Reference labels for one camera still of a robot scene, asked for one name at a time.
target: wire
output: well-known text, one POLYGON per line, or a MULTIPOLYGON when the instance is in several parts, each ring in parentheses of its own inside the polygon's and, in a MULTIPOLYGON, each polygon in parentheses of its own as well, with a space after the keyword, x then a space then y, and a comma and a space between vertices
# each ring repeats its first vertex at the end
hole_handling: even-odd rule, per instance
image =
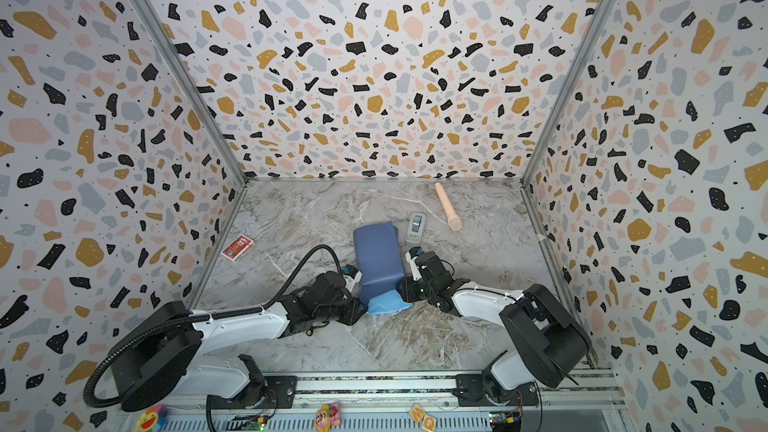
POLYGON ((496 295, 501 295, 502 297, 510 298, 510 299, 512 299, 514 302, 517 302, 517 301, 518 301, 516 298, 514 298, 513 296, 511 296, 511 295, 509 295, 509 294, 503 294, 503 293, 501 293, 501 292, 496 292, 496 291, 489 291, 489 290, 487 290, 486 288, 477 288, 477 287, 472 287, 472 288, 469 288, 469 287, 467 287, 467 288, 460 288, 460 289, 459 289, 459 290, 457 290, 456 292, 462 292, 462 291, 478 291, 478 292, 487 292, 487 293, 489 293, 489 294, 496 294, 496 295))
POLYGON ((558 370, 560 370, 560 371, 563 373, 563 375, 564 375, 565 377, 567 377, 567 378, 571 379, 571 381, 572 381, 574 384, 576 384, 576 385, 579 385, 579 382, 577 382, 577 381, 576 381, 576 379, 572 378, 572 377, 571 377, 571 375, 570 375, 568 372, 566 372, 565 370, 563 370, 563 368, 562 368, 562 367, 560 367, 560 366, 558 365, 558 363, 557 363, 557 362, 555 362, 554 360, 552 360, 552 358, 551 358, 551 357, 549 357, 549 356, 547 356, 547 358, 548 358, 548 359, 549 359, 549 360, 552 362, 552 364, 554 364, 554 366, 555 366, 555 367, 556 367, 558 370))
POLYGON ((276 294, 274 294, 274 296, 264 305, 257 305, 255 307, 242 308, 234 311, 212 312, 210 314, 195 314, 187 317, 175 318, 175 319, 171 319, 169 321, 163 322, 161 324, 157 324, 152 327, 149 327, 139 332, 136 335, 129 334, 125 338, 123 338, 121 341, 119 341, 117 345, 114 346, 113 348, 114 352, 111 352, 104 360, 102 360, 101 363, 96 367, 96 369, 94 369, 93 373, 91 374, 91 377, 89 377, 88 380, 86 380, 85 387, 83 388, 83 402, 85 402, 87 406, 92 408, 106 408, 106 407, 111 407, 113 405, 117 405, 120 403, 119 396, 115 396, 109 399, 97 398, 95 394, 96 384, 98 384, 99 379, 101 379, 101 376, 104 375, 107 369, 109 369, 110 366, 126 350, 135 346, 136 344, 139 344, 141 341, 145 340, 146 338, 151 337, 153 335, 162 334, 163 332, 166 332, 173 328, 184 326, 184 325, 196 324, 197 322, 209 322, 212 320, 218 320, 222 318, 240 317, 242 315, 258 314, 259 312, 265 311, 268 308, 272 307, 278 301, 278 299, 280 299, 280 297, 283 296, 285 291, 293 282, 293 279, 296 278, 299 271, 301 271, 304 264, 306 264, 306 262, 310 260, 310 257, 312 257, 312 255, 315 252, 321 249, 325 249, 331 254, 331 257, 333 257, 333 262, 336 265, 336 270, 338 271, 338 273, 342 274, 341 264, 339 264, 339 258, 336 256, 336 253, 333 251, 333 249, 330 246, 325 244, 316 245, 312 247, 312 249, 306 255, 304 255, 304 257, 301 259, 301 261, 296 266, 296 268, 293 269, 293 272, 290 274, 288 279, 286 279, 285 283, 283 284, 283 287, 281 287, 280 290, 276 294))
POLYGON ((323 321, 322 325, 317 325, 317 326, 312 325, 312 326, 310 326, 310 330, 306 331, 306 336, 307 337, 312 337, 315 334, 315 330, 316 329, 323 328, 323 327, 328 327, 328 324, 330 324, 330 323, 331 323, 330 321, 323 321))
MULTIPOLYGON (((275 395, 275 402, 277 402, 277 393, 276 393, 274 390, 272 390, 272 389, 269 389, 269 390, 267 390, 266 392, 272 392, 272 393, 275 395)), ((250 415, 250 418, 248 418, 247 420, 245 420, 245 421, 244 421, 242 424, 240 424, 240 425, 236 426, 235 428, 229 429, 229 430, 245 430, 245 429, 246 429, 246 427, 250 426, 251 424, 254 424, 254 423, 258 424, 258 419, 259 419, 259 418, 266 418, 267 420, 269 420, 270 418, 272 418, 272 417, 274 416, 274 414, 275 414, 275 411, 276 411, 276 410, 274 410, 274 411, 273 411, 273 413, 272 413, 272 415, 270 415, 269 417, 267 417, 267 416, 265 416, 265 415, 264 415, 264 412, 266 411, 266 407, 267 407, 267 406, 270 404, 270 402, 271 402, 271 400, 270 400, 270 398, 267 396, 266 392, 264 393, 264 395, 262 395, 262 396, 261 396, 261 397, 262 397, 262 400, 263 400, 263 402, 264 402, 264 406, 261 408, 261 410, 259 410, 259 411, 258 411, 258 412, 256 412, 255 414, 251 414, 251 415, 250 415)))
POLYGON ((523 394, 521 394, 520 390, 517 390, 517 389, 515 389, 514 392, 520 398, 520 407, 518 407, 518 410, 520 410, 520 418, 523 418, 523 394))
POLYGON ((456 269, 454 269, 453 264, 451 264, 447 260, 443 260, 443 259, 440 259, 440 262, 444 262, 445 264, 448 264, 448 265, 451 266, 451 277, 453 277, 453 275, 456 273, 456 269))
POLYGON ((542 429, 542 420, 544 418, 544 404, 542 403, 542 391, 538 388, 538 382, 534 382, 536 393, 538 394, 538 428, 536 432, 542 429))
POLYGON ((205 399, 205 423, 208 425, 209 432, 216 432, 216 425, 214 424, 214 418, 210 414, 210 406, 214 401, 214 396, 209 395, 205 399))
POLYGON ((272 392, 274 394, 274 396, 275 396, 275 408, 272 409, 272 414, 270 414, 270 416, 268 418, 266 418, 267 420, 275 417, 275 413, 277 412, 277 406, 279 405, 278 399, 277 399, 277 392, 275 392, 272 389, 269 389, 268 392, 272 392))

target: wooden rolling pin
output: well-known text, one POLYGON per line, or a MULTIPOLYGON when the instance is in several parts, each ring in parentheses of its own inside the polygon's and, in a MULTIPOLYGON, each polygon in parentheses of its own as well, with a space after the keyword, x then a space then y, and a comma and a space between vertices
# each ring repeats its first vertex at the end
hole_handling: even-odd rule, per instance
POLYGON ((451 204, 451 199, 448 198, 448 195, 446 194, 446 190, 442 187, 440 183, 435 184, 435 190, 437 192, 437 197, 440 198, 440 203, 442 204, 442 209, 446 211, 446 217, 448 219, 448 226, 456 232, 457 230, 462 229, 462 219, 456 214, 456 211, 453 210, 453 205, 451 204))

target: black mounting bracket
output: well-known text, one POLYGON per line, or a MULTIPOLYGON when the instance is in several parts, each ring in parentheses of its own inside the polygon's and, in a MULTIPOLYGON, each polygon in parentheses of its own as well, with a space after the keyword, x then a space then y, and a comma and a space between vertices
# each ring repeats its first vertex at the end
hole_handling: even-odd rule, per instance
POLYGON ((295 375, 268 375, 265 377, 263 383, 264 401, 259 401, 255 404, 245 404, 242 400, 239 400, 239 394, 231 399, 223 399, 221 397, 215 397, 211 401, 210 408, 212 410, 231 410, 231 409, 245 409, 252 408, 254 406, 261 408, 264 406, 265 411, 277 409, 289 409, 293 407, 293 398, 296 396, 296 382, 298 378, 295 375))
POLYGON ((508 392, 505 396, 507 400, 504 402, 508 403, 491 402, 486 396, 483 374, 457 375, 456 388, 453 390, 453 394, 458 399, 459 407, 498 407, 500 405, 517 407, 520 405, 520 397, 522 397, 523 405, 525 407, 538 406, 538 396, 536 395, 536 389, 533 382, 523 384, 513 390, 506 390, 506 392, 508 392))
POLYGON ((397 285, 397 291, 400 293, 403 302, 412 304, 427 300, 427 291, 424 281, 415 281, 413 277, 406 277, 397 285))

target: marble floor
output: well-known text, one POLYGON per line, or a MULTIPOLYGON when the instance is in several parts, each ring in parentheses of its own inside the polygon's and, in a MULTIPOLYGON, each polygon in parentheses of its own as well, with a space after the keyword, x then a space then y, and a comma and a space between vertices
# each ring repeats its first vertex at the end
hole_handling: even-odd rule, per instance
MULTIPOLYGON (((225 243, 245 234, 256 244, 238 262, 217 260, 197 308, 265 302, 317 244, 333 247, 342 265, 354 263, 352 231, 366 224, 393 221, 405 254, 404 231, 414 212, 427 215, 421 246, 453 264, 456 277, 504 289, 537 282, 554 290, 516 183, 443 184, 463 220, 459 232, 448 227, 434 182, 253 182, 225 243)), ((289 291, 332 269, 330 254, 316 253, 289 291)), ((245 342, 213 354, 250 354, 270 372, 470 370, 512 347, 502 327, 421 302, 398 314, 366 314, 352 327, 334 322, 312 337, 245 342)))

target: patterned wall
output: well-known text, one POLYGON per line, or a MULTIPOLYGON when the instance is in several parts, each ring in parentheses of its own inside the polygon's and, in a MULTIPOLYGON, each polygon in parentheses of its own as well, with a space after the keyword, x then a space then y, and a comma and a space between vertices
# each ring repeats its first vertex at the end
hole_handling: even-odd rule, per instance
POLYGON ((618 0, 532 184, 638 430, 768 430, 765 0, 618 0))
POLYGON ((598 0, 151 0, 249 176, 519 175, 598 0))
POLYGON ((126 0, 6 1, 0 430, 108 430, 86 377, 192 291, 234 181, 126 0))

